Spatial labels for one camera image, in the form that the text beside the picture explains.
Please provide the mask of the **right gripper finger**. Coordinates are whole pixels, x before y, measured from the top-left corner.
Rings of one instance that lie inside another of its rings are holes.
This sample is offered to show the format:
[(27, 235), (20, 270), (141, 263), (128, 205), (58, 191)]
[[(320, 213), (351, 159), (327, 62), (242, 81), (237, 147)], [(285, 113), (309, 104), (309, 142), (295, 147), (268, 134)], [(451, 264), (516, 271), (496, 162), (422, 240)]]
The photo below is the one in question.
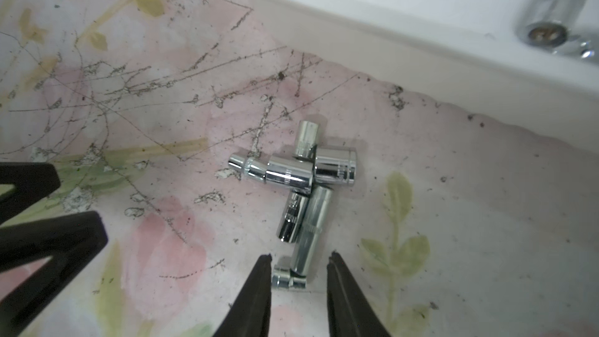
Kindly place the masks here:
[(270, 254), (261, 255), (213, 337), (268, 336), (271, 317)]

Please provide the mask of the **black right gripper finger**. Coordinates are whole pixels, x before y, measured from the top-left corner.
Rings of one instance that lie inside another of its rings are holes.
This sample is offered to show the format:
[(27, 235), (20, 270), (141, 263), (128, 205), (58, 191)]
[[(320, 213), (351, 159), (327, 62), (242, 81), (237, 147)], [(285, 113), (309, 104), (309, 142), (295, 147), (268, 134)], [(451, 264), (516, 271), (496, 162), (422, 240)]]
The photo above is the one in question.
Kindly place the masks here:
[(332, 252), (327, 265), (327, 309), (330, 336), (390, 337), (336, 251)]
[(1, 184), (13, 187), (1, 196), (3, 224), (58, 190), (60, 179), (49, 163), (2, 162)]
[(2, 228), (2, 272), (43, 259), (46, 262), (1, 299), (1, 335), (20, 335), (108, 241), (98, 212)]

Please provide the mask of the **medium chrome socket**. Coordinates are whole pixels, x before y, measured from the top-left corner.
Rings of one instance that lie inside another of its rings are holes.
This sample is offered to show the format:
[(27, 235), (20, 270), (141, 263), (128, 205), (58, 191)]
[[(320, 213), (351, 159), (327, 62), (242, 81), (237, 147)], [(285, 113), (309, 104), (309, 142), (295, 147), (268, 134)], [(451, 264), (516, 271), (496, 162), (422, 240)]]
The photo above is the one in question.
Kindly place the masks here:
[(295, 243), (310, 198), (297, 192), (290, 192), (279, 223), (277, 237), (283, 243)]

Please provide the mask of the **long chrome socket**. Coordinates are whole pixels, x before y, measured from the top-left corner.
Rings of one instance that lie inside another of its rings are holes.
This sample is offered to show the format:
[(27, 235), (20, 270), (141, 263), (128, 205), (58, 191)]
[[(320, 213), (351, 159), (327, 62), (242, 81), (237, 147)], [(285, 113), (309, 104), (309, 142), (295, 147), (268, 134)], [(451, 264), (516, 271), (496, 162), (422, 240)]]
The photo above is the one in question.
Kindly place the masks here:
[(331, 188), (317, 185), (310, 196), (290, 265), (291, 272), (299, 277), (307, 277), (309, 274), (332, 195)]

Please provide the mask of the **small chrome socket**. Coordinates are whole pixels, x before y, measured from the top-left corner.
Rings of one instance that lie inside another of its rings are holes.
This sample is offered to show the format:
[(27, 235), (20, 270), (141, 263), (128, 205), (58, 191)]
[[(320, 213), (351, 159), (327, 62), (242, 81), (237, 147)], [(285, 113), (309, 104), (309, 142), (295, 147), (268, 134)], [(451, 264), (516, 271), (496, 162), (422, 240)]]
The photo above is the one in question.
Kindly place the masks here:
[(305, 290), (307, 279), (287, 267), (275, 266), (271, 273), (271, 287), (282, 290)]

